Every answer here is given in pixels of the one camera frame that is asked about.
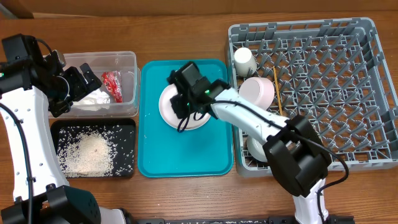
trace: black tray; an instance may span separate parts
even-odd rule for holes
[[[58,145],[60,138],[75,138],[81,132],[87,132],[88,128],[99,133],[113,131],[114,139],[109,140],[113,144],[118,144],[116,150],[118,154],[113,159],[113,167],[111,176],[107,177],[132,177],[134,173],[134,146],[136,138],[136,123],[129,118],[123,119],[75,119],[75,120],[59,120],[51,125],[51,135],[54,141],[55,152],[58,154],[58,147],[63,147],[63,142]]]

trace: pink plate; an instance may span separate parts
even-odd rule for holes
[[[170,99],[177,95],[178,91],[177,88],[175,87],[174,84],[167,86],[160,98],[159,98],[159,111],[160,115],[162,116],[163,120],[170,125],[171,127],[177,129],[178,124],[180,123],[181,119],[177,117],[177,115],[174,113],[172,109],[172,103],[170,102]],[[197,113],[197,119],[201,117],[200,113]],[[206,122],[210,119],[210,114],[205,114],[205,116],[199,120],[195,121],[193,119],[193,114],[191,114],[188,125],[186,130],[193,130],[196,128],[199,128],[200,126],[203,126],[206,124]]]

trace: tray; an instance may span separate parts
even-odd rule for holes
[[[178,133],[160,116],[159,98],[166,78],[188,60],[149,62],[142,69],[138,132],[138,169],[146,177],[223,175],[233,166],[232,125],[214,118],[202,127]],[[194,60],[213,82],[228,80],[219,60]]]
[[[111,143],[117,152],[112,159],[113,169],[101,177],[132,177],[134,173],[134,146],[136,138],[136,123],[132,119],[79,119],[59,120],[51,125],[51,135],[57,155],[60,150],[65,150],[67,144],[77,142],[80,133],[97,131]],[[65,177],[98,177],[90,174],[69,174],[65,166],[60,164]]]
[[[229,28],[228,40],[228,73],[235,88],[245,79],[236,76],[233,54],[248,47],[257,60],[254,76],[274,82],[275,66],[284,116],[305,115],[351,170],[398,165],[398,98],[372,20],[237,24]],[[279,114],[276,96],[269,111]],[[234,127],[234,137],[238,172],[272,175],[248,152],[247,134]],[[343,166],[332,162],[329,169]]]

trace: red packet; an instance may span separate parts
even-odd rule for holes
[[[104,72],[102,82],[117,103],[123,102],[121,76],[118,71]]]

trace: robotic hand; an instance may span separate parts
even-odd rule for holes
[[[43,57],[38,42],[50,54]],[[14,205],[1,210],[3,223],[132,223],[125,210],[99,207],[85,190],[69,187],[55,154],[48,111],[67,113],[102,82],[88,64],[66,65],[63,55],[40,39],[15,35],[2,40],[0,107],[14,165]],[[48,201],[49,207],[42,209]]]
[[[325,223],[328,210],[323,189],[337,184],[332,182],[324,186],[331,164],[329,153],[343,165],[345,162],[323,147],[308,120],[300,115],[288,119],[260,109],[241,98],[227,83],[221,80],[210,83],[193,62],[172,71],[167,81],[178,90],[178,95],[170,100],[178,118],[187,118],[193,112],[209,113],[244,130],[263,145],[275,179],[294,196],[296,221]]]

